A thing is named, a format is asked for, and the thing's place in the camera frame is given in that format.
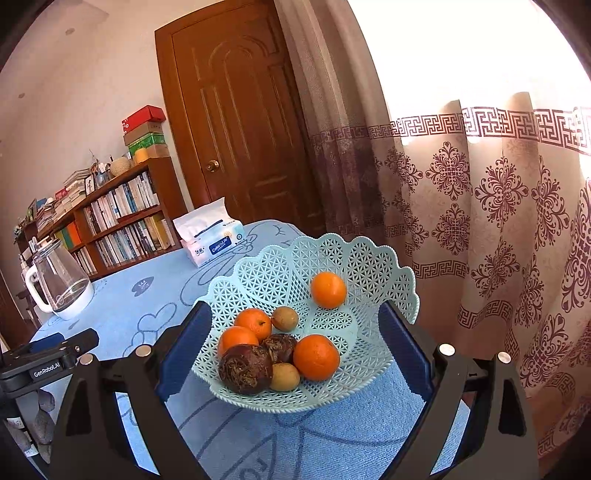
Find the grey gloved left hand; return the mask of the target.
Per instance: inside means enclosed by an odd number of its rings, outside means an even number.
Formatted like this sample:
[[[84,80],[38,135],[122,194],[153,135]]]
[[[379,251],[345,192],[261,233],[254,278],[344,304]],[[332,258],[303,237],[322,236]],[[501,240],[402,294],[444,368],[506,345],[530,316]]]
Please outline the grey gloved left hand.
[[[50,464],[55,422],[50,413],[55,409],[54,396],[45,390],[29,392],[15,399],[3,422],[21,452],[28,458],[39,456]]]

